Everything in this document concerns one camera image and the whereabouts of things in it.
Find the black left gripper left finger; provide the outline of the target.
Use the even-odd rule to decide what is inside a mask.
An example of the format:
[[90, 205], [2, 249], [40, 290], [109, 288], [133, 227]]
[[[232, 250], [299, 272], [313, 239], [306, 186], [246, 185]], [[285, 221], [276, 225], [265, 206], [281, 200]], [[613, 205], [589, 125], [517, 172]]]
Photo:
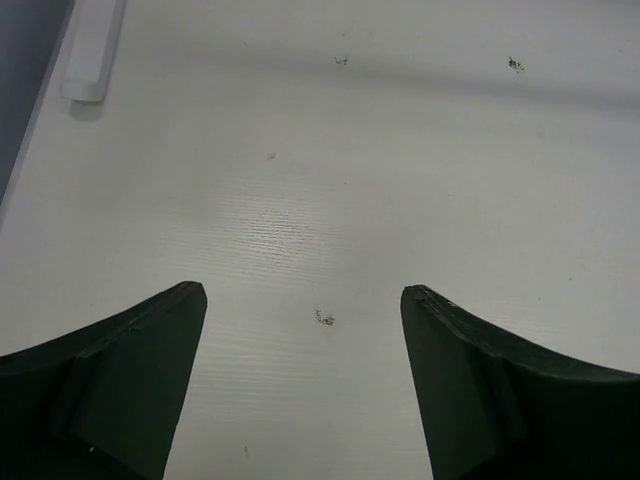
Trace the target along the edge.
[[2, 356], [2, 478], [163, 478], [206, 310], [184, 281]]

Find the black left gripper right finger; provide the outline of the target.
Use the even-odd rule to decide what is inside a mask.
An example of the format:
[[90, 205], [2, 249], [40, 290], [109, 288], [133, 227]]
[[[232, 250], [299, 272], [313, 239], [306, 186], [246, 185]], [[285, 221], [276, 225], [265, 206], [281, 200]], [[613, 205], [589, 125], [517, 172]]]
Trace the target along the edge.
[[415, 285], [401, 319], [437, 479], [635, 479], [639, 377], [542, 347]]

